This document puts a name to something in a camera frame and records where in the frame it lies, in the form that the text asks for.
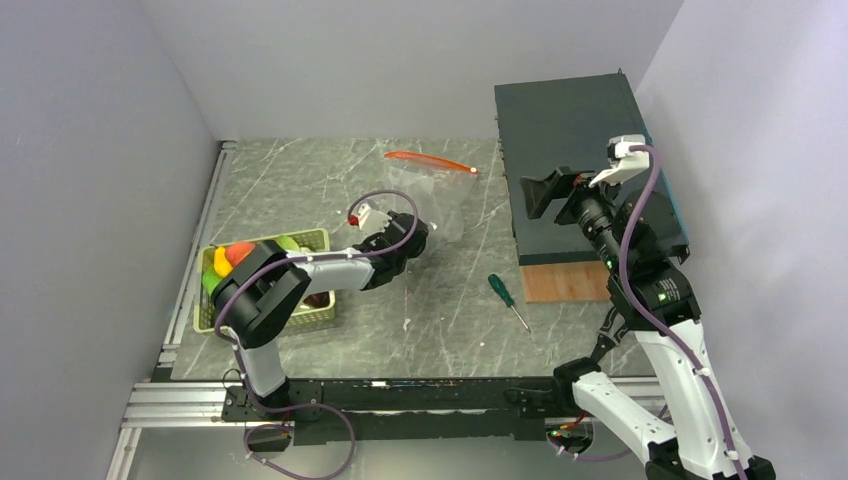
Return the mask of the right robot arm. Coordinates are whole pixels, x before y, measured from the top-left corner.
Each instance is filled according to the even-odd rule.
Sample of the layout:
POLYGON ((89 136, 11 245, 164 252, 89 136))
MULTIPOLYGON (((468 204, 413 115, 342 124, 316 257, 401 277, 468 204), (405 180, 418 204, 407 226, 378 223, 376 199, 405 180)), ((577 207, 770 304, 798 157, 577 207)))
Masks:
POLYGON ((643 348, 671 414, 666 422, 630 398, 583 357, 555 368, 551 401, 601 421, 644 466, 649 479, 773 479, 772 463, 752 452, 723 402, 704 341, 701 310, 688 279, 672 262, 686 250, 665 247, 678 224, 670 199, 652 192, 644 204, 599 186, 589 171, 557 168, 520 180, 527 215, 540 218, 563 200, 555 222, 576 225, 609 272, 607 289, 627 330, 643 348))

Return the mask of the clear zip top bag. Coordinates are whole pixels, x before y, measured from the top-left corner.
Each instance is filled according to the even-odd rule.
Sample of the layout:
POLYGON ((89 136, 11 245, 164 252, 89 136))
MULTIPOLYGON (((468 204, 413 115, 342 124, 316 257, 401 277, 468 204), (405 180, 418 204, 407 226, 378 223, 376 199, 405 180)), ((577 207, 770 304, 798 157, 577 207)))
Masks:
POLYGON ((463 236, 462 207, 479 170, 442 157, 412 151, 383 155, 385 185, 407 194, 431 234, 442 242, 463 236))

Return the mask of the green toy cucumber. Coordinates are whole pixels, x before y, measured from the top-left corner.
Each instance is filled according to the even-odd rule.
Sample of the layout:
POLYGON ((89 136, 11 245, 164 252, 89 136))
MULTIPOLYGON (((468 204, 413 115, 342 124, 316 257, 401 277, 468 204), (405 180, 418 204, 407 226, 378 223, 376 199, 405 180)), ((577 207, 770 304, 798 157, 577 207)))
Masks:
POLYGON ((213 296, 213 292, 221 281, 222 277, 215 271, 214 268, 205 269, 201 275, 202 288, 209 297, 213 296))

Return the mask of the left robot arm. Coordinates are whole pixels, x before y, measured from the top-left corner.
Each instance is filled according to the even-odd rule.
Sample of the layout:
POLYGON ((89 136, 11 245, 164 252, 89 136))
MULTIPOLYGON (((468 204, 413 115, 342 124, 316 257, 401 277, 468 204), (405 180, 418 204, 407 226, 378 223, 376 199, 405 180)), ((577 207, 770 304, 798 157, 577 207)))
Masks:
POLYGON ((231 343, 250 389, 248 407, 261 419, 279 417, 291 403, 276 341, 302 301, 324 292, 376 289, 423 253, 428 225, 410 213, 387 216, 361 243, 340 251, 305 254, 262 240, 213 289, 217 333, 231 343))

